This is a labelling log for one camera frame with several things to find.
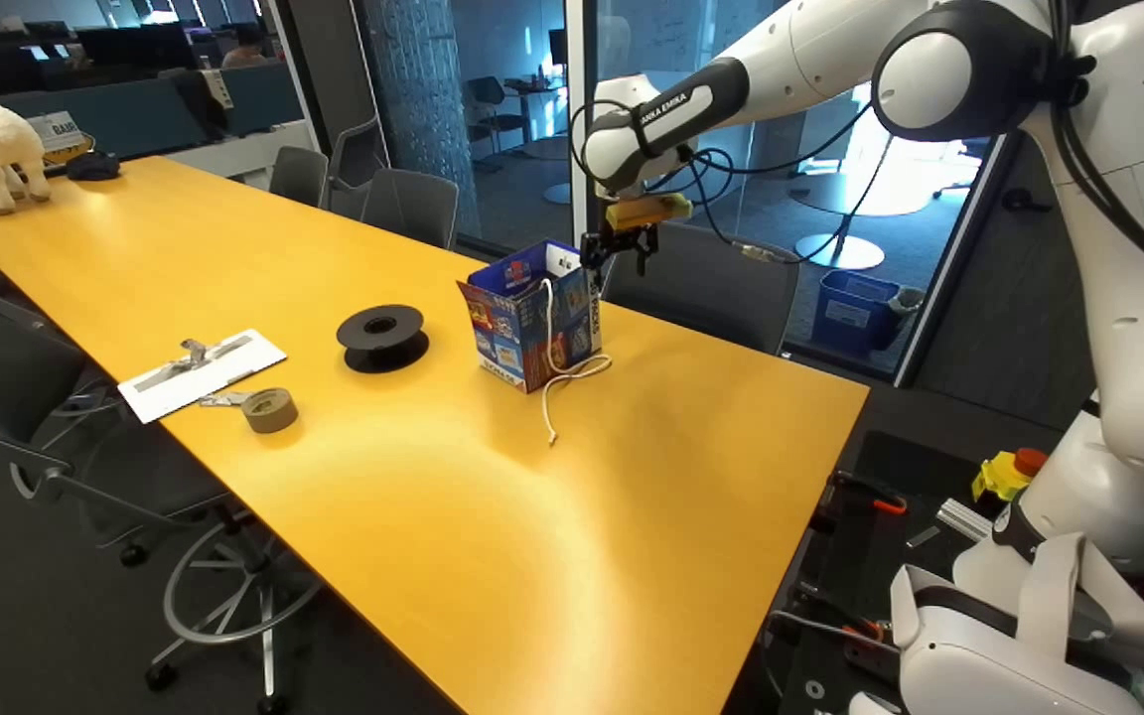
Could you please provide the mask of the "black yellow gripper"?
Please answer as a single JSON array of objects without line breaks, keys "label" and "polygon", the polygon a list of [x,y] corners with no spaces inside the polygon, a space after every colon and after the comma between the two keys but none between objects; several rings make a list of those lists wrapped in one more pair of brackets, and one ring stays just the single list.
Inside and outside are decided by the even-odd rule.
[{"label": "black yellow gripper", "polygon": [[687,195],[615,200],[602,208],[601,228],[582,235],[578,260],[589,269],[601,269],[613,253],[623,251],[633,251],[635,261],[648,261],[658,251],[658,228],[687,215],[691,215]]}]

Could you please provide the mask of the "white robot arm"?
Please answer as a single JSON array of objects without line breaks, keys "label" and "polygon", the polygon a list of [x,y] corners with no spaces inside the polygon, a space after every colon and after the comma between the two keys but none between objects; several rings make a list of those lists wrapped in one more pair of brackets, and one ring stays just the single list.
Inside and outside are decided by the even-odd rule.
[{"label": "white robot arm", "polygon": [[1026,138],[1069,235],[1091,400],[1014,499],[1002,544],[1058,533],[1144,570],[1144,0],[785,0],[687,80],[593,118],[574,164],[618,200],[715,126],[867,89],[911,143]]}]

